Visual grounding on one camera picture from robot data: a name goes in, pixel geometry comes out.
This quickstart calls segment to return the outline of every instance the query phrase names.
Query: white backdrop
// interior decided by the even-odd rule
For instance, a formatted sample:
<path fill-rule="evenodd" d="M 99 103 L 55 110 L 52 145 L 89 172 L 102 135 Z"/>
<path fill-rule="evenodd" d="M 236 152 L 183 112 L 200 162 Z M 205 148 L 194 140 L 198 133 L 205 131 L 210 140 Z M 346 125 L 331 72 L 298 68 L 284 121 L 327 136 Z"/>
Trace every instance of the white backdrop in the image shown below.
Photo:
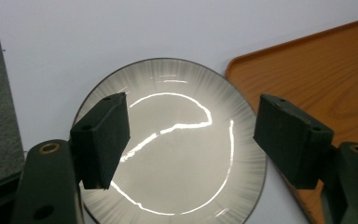
<path fill-rule="evenodd" d="M 182 58 L 223 75 L 236 56 L 357 20 L 358 0 L 0 0 L 22 145 L 68 139 L 87 94 L 128 63 Z M 275 172 L 249 223 L 306 222 Z"/>

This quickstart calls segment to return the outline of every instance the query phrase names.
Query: wooden tray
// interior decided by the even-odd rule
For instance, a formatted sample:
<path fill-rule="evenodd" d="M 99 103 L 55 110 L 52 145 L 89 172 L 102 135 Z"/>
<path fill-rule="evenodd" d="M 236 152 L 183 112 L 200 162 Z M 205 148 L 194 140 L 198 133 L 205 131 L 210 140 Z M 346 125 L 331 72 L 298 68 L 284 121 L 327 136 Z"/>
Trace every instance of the wooden tray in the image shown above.
<path fill-rule="evenodd" d="M 333 144 L 358 142 L 358 21 L 240 56 L 227 79 L 257 111 L 259 95 L 281 96 L 335 131 Z M 295 190 L 313 223 L 324 223 L 316 190 Z"/>

